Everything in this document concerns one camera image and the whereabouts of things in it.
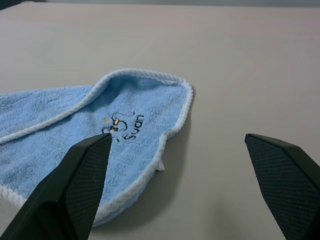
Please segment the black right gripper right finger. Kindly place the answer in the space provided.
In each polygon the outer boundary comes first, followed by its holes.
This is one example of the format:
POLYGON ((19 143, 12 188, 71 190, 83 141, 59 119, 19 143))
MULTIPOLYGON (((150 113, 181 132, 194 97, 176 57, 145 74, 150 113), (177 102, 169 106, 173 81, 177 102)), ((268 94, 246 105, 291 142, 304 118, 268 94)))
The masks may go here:
POLYGON ((287 240, 320 238, 320 167, 299 146, 248 133, 262 197, 287 240))

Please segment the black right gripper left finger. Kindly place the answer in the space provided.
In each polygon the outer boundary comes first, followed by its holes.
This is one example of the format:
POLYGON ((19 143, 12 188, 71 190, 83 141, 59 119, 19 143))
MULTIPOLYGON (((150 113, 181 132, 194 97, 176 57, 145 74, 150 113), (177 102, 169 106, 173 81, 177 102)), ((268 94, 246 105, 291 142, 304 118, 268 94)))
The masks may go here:
POLYGON ((101 201, 112 136, 73 145, 34 189, 2 240, 86 240, 101 201))

